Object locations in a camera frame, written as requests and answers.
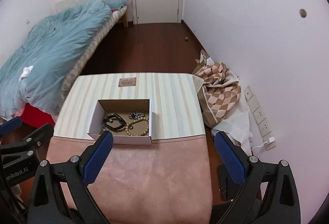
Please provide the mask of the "black smart band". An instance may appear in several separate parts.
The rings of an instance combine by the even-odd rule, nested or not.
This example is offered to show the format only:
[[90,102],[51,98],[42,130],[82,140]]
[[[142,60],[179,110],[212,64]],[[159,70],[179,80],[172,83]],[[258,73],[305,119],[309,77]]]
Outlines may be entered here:
[[118,114],[111,114],[103,118],[102,128],[104,130],[119,131],[125,126],[126,121]]

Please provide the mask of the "black box on floor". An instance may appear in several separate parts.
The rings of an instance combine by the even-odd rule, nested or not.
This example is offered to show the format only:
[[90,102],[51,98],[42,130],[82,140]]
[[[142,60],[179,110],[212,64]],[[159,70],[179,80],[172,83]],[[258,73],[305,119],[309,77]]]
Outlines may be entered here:
[[239,193],[241,187],[234,183],[226,167],[222,164],[218,166],[218,177],[220,183],[220,192],[224,201],[233,200]]

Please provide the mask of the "white crumpled tissue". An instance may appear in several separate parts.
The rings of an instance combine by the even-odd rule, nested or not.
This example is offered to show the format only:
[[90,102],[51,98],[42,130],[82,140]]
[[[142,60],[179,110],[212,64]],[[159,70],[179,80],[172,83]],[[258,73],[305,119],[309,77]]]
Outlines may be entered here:
[[23,79],[27,78],[33,69],[34,66],[24,67],[18,81],[22,81]]

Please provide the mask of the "white cardboard box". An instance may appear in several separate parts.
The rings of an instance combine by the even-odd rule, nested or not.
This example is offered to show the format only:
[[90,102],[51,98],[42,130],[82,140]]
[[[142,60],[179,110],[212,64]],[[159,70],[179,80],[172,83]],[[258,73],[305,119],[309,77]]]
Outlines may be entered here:
[[115,144],[152,144],[152,101],[150,99],[97,100],[86,133],[97,139],[112,133]]

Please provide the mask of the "brown checkered cloth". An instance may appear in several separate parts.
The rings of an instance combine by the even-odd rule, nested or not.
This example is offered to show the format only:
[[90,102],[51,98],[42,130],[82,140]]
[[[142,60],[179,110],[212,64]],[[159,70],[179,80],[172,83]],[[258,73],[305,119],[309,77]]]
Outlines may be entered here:
[[253,134],[250,131],[249,109],[240,81],[223,62],[214,62],[202,50],[193,75],[201,79],[197,95],[202,117],[212,135],[225,132],[229,139],[251,155]]

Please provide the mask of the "white wall socket strip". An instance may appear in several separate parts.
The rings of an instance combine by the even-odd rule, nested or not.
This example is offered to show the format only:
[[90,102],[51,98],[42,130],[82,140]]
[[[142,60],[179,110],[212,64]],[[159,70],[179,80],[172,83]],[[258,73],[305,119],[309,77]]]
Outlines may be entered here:
[[255,147],[255,149],[260,149],[261,147],[264,147],[266,151],[273,149],[274,147],[276,147],[276,139],[272,143],[269,143],[268,141],[268,139],[270,137],[274,137],[274,135],[272,133],[272,129],[269,126],[265,112],[263,111],[263,108],[260,106],[260,103],[250,86],[247,86],[245,88],[244,95],[247,100],[249,109],[252,113],[252,116],[257,124],[258,130],[260,132],[260,136],[263,139],[262,146]]

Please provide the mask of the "round wall hole cover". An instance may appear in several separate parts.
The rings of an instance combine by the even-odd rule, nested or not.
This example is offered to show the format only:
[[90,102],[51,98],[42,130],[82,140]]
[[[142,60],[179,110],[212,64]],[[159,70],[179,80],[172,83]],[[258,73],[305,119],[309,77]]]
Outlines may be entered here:
[[302,18],[305,18],[307,16],[307,12],[304,9],[300,9],[299,14]]

